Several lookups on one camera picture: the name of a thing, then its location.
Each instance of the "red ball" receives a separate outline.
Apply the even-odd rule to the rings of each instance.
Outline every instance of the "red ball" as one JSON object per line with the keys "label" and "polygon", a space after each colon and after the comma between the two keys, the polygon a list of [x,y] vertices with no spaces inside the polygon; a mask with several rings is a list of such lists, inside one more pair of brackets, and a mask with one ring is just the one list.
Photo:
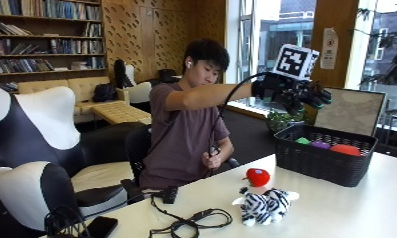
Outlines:
{"label": "red ball", "polygon": [[247,180],[250,182],[250,186],[260,187],[266,185],[270,180],[270,174],[266,170],[258,168],[247,169],[247,176],[242,178],[242,180]]}
{"label": "red ball", "polygon": [[328,148],[330,150],[335,152],[340,152],[352,156],[360,156],[360,152],[356,147],[344,145],[344,144],[336,144]]}

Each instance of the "young man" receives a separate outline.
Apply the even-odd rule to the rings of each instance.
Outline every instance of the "young man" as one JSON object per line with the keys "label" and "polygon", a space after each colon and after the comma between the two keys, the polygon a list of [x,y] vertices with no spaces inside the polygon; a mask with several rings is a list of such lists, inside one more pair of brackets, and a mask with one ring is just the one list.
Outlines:
{"label": "young man", "polygon": [[[229,131],[217,109],[237,86],[215,84],[227,66],[229,54],[219,43],[195,40],[185,49],[179,81],[151,88],[150,149],[138,178],[141,189],[166,189],[203,178],[233,154]],[[258,81],[247,83],[230,100],[262,97],[264,87]],[[219,150],[209,155],[213,145]]]}

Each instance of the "black hair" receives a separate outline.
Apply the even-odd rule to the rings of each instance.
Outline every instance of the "black hair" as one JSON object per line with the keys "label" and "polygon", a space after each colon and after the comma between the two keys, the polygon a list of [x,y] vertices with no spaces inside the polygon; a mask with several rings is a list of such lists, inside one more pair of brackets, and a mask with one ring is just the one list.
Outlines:
{"label": "black hair", "polygon": [[229,53],[225,47],[211,39],[197,39],[191,41],[185,48],[182,59],[182,73],[185,71],[185,58],[190,57],[193,64],[198,60],[206,60],[210,64],[221,68],[225,72],[229,66]]}

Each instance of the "glass window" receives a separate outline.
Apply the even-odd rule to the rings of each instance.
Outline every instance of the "glass window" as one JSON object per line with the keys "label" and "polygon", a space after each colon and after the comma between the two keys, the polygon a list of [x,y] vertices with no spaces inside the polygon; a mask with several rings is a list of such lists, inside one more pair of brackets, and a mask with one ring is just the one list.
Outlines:
{"label": "glass window", "polygon": [[[380,46],[380,40],[395,33],[397,0],[378,0],[371,26],[371,36],[367,46],[366,63],[362,73],[362,79],[364,79],[366,76],[386,74],[391,69],[391,61],[397,54],[397,40],[391,47]],[[368,82],[366,80],[362,80],[359,89],[366,91],[386,92],[386,109],[397,109],[397,83],[384,84],[383,82],[378,81]]]}
{"label": "glass window", "polygon": [[[315,0],[243,0],[242,7],[251,7],[251,12],[241,11],[249,15],[241,16],[239,80],[272,70],[282,44],[308,48],[314,3]],[[283,110],[268,98],[247,98],[239,102],[264,111]]]}

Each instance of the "zebra plush toy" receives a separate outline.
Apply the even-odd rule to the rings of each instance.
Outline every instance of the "zebra plush toy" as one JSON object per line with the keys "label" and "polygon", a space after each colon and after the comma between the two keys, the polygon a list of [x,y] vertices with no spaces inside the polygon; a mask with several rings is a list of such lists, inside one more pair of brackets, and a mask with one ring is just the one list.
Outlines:
{"label": "zebra plush toy", "polygon": [[274,188],[256,195],[242,187],[239,194],[245,197],[238,198],[233,204],[241,204],[242,223],[246,226],[252,226],[255,222],[262,225],[279,222],[290,209],[291,201],[298,199],[295,192]]}

